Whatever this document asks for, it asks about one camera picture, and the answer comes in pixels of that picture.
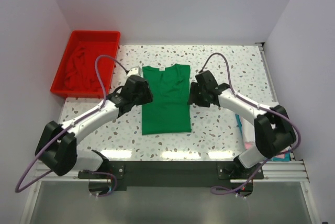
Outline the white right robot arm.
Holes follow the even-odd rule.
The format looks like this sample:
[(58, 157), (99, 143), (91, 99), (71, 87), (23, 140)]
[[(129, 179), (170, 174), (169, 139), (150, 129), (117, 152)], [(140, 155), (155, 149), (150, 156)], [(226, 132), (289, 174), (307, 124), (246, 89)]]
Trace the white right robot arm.
[(284, 107), (257, 103), (234, 91), (231, 84), (218, 84), (210, 71), (201, 72), (195, 78), (196, 82), (190, 86), (190, 105), (228, 109), (254, 127), (255, 143), (234, 158), (236, 167), (250, 169), (295, 143), (297, 137)]

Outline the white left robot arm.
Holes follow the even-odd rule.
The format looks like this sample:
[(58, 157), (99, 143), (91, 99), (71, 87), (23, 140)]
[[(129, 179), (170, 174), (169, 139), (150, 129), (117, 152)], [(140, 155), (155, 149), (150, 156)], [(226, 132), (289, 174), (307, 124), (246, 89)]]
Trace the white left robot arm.
[(120, 90), (108, 94), (105, 100), (72, 120), (46, 124), (35, 151), (38, 160), (58, 176), (72, 169), (98, 170), (105, 157), (95, 150), (79, 151), (77, 145), (104, 124), (131, 111), (133, 106), (153, 101), (147, 80), (140, 76), (129, 76)]

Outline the green t-shirt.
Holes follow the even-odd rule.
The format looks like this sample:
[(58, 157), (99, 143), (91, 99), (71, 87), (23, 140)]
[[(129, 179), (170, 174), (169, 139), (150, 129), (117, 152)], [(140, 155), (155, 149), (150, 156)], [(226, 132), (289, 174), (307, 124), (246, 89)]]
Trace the green t-shirt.
[(167, 68), (143, 67), (153, 101), (142, 106), (142, 134), (191, 132), (188, 104), (189, 65), (174, 64)]

